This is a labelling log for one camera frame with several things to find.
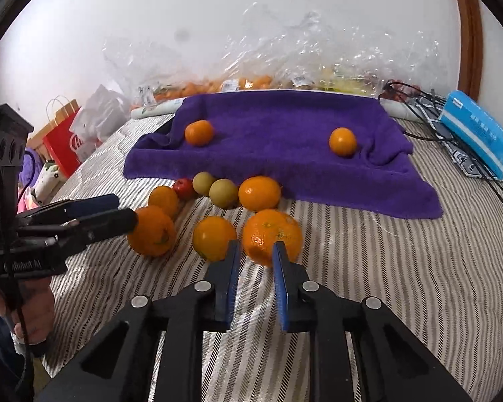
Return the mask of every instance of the bed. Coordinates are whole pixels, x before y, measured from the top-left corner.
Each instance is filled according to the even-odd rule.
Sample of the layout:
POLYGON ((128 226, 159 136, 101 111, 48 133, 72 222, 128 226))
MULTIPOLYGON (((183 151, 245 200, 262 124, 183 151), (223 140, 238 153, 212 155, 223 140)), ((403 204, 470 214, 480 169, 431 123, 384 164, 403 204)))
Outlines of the bed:
MULTIPOLYGON (((172 181, 126 180, 124 160, 142 134, 169 118, 129 121, 55 200, 112 192, 122 207, 145 205, 151 189, 172 181)), ((399 122, 412 133, 423 131, 399 122)), ((486 183, 464 177, 437 144, 415 140, 414 146, 415 167, 440 197, 440 219, 401 220, 294 200, 282 200, 280 209, 302 226, 298 261, 311 279, 349 299, 381 298, 474 401, 487 402, 503 387, 503 206, 486 183)), ((121 236, 68 259, 68 272, 51 284, 56 318, 44 359, 51 377, 136 295, 174 295, 203 276, 207 263, 194 252, 191 236, 209 215, 227 218, 240 231, 251 212, 221 210, 201 198, 178 216, 177 244, 168 258, 139 257, 121 236)), ((232 330, 204 337, 203 400, 306 399, 306 336, 280 331, 271 270, 243 259, 232 330)))

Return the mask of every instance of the red fruit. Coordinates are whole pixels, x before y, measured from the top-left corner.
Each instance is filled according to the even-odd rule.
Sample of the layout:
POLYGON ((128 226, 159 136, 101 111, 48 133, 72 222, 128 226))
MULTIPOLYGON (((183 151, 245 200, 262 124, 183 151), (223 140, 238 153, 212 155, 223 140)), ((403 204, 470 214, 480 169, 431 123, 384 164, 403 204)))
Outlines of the red fruit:
POLYGON ((196 191, 193 189, 192 180, 190 178, 179 178, 173 183, 173 190, 175 190, 179 199, 183 201, 188 201, 196 197, 196 191))

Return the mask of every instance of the clear plastic wrap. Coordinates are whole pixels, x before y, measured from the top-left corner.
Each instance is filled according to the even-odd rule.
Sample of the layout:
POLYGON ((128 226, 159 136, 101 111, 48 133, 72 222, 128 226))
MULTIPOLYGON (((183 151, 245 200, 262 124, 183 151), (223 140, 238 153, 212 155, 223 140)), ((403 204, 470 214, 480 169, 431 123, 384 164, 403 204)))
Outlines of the clear plastic wrap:
POLYGON ((173 50, 110 40, 110 74, 133 104, 149 106, 196 93, 248 89, 312 89, 378 96, 388 80, 446 91, 439 44, 417 32, 408 41, 390 32, 332 27, 316 12, 284 25, 254 3, 242 18, 244 35, 229 37, 210 73, 198 81, 173 50))

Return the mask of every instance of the metal screw head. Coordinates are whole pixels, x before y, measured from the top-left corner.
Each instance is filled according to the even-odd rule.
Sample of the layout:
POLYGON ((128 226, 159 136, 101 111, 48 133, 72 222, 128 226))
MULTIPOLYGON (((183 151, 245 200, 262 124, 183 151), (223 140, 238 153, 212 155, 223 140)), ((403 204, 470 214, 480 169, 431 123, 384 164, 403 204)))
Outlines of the metal screw head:
POLYGON ((302 288, 305 291, 317 291, 319 289, 319 285, 315 281, 306 281, 302 284, 302 288))
POLYGON ((382 306, 382 301, 376 297, 368 297, 365 300, 365 305, 373 310, 378 310, 382 306))
POLYGON ((130 303, 134 308, 142 308, 145 307, 148 304, 148 299, 145 296, 137 296, 133 298, 130 303))
POLYGON ((208 281, 198 281, 194 285, 196 291, 209 291, 211 289, 211 284, 208 281))

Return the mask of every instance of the black cord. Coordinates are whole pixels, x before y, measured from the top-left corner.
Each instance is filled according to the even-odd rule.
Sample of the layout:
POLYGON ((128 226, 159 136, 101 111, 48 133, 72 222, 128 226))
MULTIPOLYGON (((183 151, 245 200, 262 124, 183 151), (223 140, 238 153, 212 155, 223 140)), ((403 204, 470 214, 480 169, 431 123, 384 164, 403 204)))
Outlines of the black cord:
MULTIPOLYGON (((15 295, 21 296, 19 284, 15 280, 13 275, 13 262, 11 260, 11 249, 9 244, 9 229, 7 227, 7 219, 4 216, 6 210, 6 199, 4 195, 4 177, 2 176, 2 171, 0 170, 0 235, 2 236, 3 248, 4 248, 4 260, 7 270, 7 275, 9 279, 12 281, 12 285, 16 286, 15 295)), ((22 328, 22 333, 24 335, 24 365, 22 367, 22 374, 15 386, 15 392, 17 392, 21 386, 24 384, 24 380, 26 378, 26 373, 28 369, 28 361, 30 359, 30 340, 28 338, 28 330, 26 327, 26 320, 24 319, 24 313, 22 312, 22 307, 17 307, 17 314, 19 315, 20 326, 22 328)))
POLYGON ((408 95, 405 92, 402 92, 402 91, 399 91, 399 90, 393 88, 393 86, 392 86, 393 84, 398 84, 398 85, 406 86, 408 88, 412 88, 413 90, 419 92, 421 94, 421 96, 423 96, 428 101, 431 101, 432 102, 432 106, 434 107, 434 109, 436 111, 438 111, 438 107, 437 107, 437 103, 436 103, 437 98, 436 98, 436 95, 435 95, 434 91, 432 91, 432 95, 429 95, 426 92, 420 90, 419 88, 416 88, 414 86, 411 86, 411 85, 409 85, 407 83, 402 83, 402 82, 388 82, 384 86, 384 90, 385 91, 393 91, 393 92, 397 93, 398 95, 401 95, 400 96, 401 102, 403 102, 412 111, 412 113, 414 113, 414 115, 417 116, 423 122, 423 124, 425 124, 429 128, 430 132, 435 136, 435 138, 424 138, 424 137, 418 136, 416 134, 411 134, 411 133, 408 133, 408 132, 405 131, 406 135, 408 135, 409 137, 413 137, 415 139, 427 140, 427 141, 431 141, 431 142, 454 142, 461 150, 464 151, 464 153, 467 155, 467 157, 473 163, 473 166, 475 166, 476 169, 479 171, 479 174, 481 175, 482 179, 485 180, 488 183, 488 185, 492 189, 492 192, 494 192, 496 194, 496 196, 498 197, 499 201, 501 201, 501 203, 503 204, 503 198, 499 194, 499 192, 497 191, 497 189, 492 185, 492 181, 495 183, 495 185, 498 186, 498 188, 502 192, 503 192, 503 186, 496 180, 496 178, 494 177, 493 173, 490 171, 490 169, 488 168, 488 166, 484 163, 483 159, 481 159, 480 156, 475 151, 473 151, 470 148, 470 146, 468 146, 461 138, 457 137, 456 135, 453 135, 452 138, 443 138, 443 139, 438 138, 437 136, 439 135, 439 133, 434 128, 432 128, 432 126, 427 122, 426 119, 423 119, 421 117, 421 115, 410 104, 408 104, 403 99, 403 96, 408 97, 408 95))
POLYGON ((385 85, 384 85, 384 90, 385 91, 388 91, 388 90, 394 90, 396 93, 400 94, 400 95, 403 95, 405 97, 409 97, 410 95, 408 95, 406 92, 403 92, 401 90, 395 90, 393 88, 393 85, 394 84, 398 84, 400 86, 405 86, 407 88, 411 88, 412 90, 415 90, 416 92, 418 92, 422 97, 424 97, 425 99, 429 100, 429 101, 432 101, 432 99, 434 98, 436 101, 438 101, 439 103, 443 103, 445 104, 445 102, 442 100, 442 99, 438 99, 436 98, 436 95, 434 95, 434 93, 427 93, 425 92, 424 90, 421 90, 420 88, 417 88, 415 86, 412 86, 411 84, 407 84, 407 83, 403 83, 402 81, 389 81, 387 82, 385 85))
POLYGON ((404 134, 406 136, 411 137, 411 138, 418 139, 418 140, 425 140, 428 142, 449 142, 449 141, 453 140, 453 139, 440 139, 440 138, 425 138, 423 136, 418 136, 417 134, 409 133, 406 130, 404 130, 404 134))
POLYGON ((430 108, 426 104, 423 104, 421 102, 420 98, 417 98, 416 101, 417 101, 417 104, 419 104, 422 108, 424 108, 427 111, 428 114, 431 114, 435 119, 439 118, 440 115, 438 113, 438 109, 436 109, 436 105, 433 105, 432 108, 430 108))
POLYGON ((473 165, 477 168, 477 170, 479 171, 479 173, 482 175, 483 179, 486 180, 486 181, 488 181, 488 182, 490 182, 490 180, 492 180, 494 182, 494 184, 496 186, 498 186, 499 189, 503 192, 503 186, 501 185, 501 183, 499 181, 496 180, 496 178, 494 177, 492 171, 484 163, 483 159, 479 156, 479 154, 477 154, 465 142, 460 142, 459 145, 462 148, 462 150, 466 153, 466 155, 468 156, 468 158, 471 160, 471 162, 473 163, 473 165), (486 173, 481 172, 481 170, 478 168, 479 165, 477 165, 477 163, 479 163, 479 165, 482 166, 486 170, 486 173))
MULTIPOLYGON (((394 89, 392 87, 390 87, 390 90, 392 90, 395 93, 401 94, 401 95, 406 95, 404 92, 401 92, 400 90, 394 89)), ((404 105, 406 107, 408 107, 411 110, 411 112, 415 116, 417 116, 420 119, 420 121, 426 127, 428 127, 430 129, 431 133, 433 133, 435 137, 433 137, 433 138, 427 138, 427 137, 424 137, 424 136, 419 136, 417 134, 412 134, 412 133, 409 133, 408 131, 406 131, 406 128, 405 128, 404 129, 404 134, 406 136, 409 136, 409 137, 414 138, 414 139, 425 140, 425 141, 428 141, 428 142, 453 142, 453 141, 456 141, 456 138, 443 138, 442 136, 437 137, 436 135, 438 135, 438 133, 436 132, 436 130, 434 128, 432 128, 432 126, 427 122, 427 120, 423 116, 421 116, 419 114, 419 112, 414 107, 412 107, 410 104, 408 104, 408 102, 405 101, 403 98, 400 98, 400 101, 402 103, 404 103, 404 105)))
MULTIPOLYGON (((499 198, 499 200, 503 204, 503 198, 501 197, 501 195, 499 194, 499 192, 497 191, 497 189, 494 186, 492 186, 491 181, 489 181, 486 178, 484 178, 484 173, 481 170, 481 168, 479 167, 479 165, 477 164, 477 161, 475 159, 473 159, 473 158, 471 158, 470 160, 473 162, 473 165, 477 168, 477 170, 479 171, 479 173, 483 176, 483 180, 485 180, 488 183, 488 185, 492 189, 492 192, 494 192, 496 194, 496 196, 499 198)), ((489 176, 492 178, 492 180, 494 180, 495 183, 497 183, 496 179, 494 178, 494 176, 492 174, 490 174, 489 176)))
POLYGON ((26 191, 26 189, 28 189, 28 186, 30 186, 30 183, 32 182, 34 175, 35 175, 35 157, 34 157, 34 155, 30 151, 25 151, 24 155, 28 155, 32 159, 32 175, 30 175, 30 179, 26 183, 26 186, 24 186, 22 188, 22 192, 20 192, 19 199, 17 200, 17 205, 19 205, 20 200, 24 196, 24 192, 26 191))

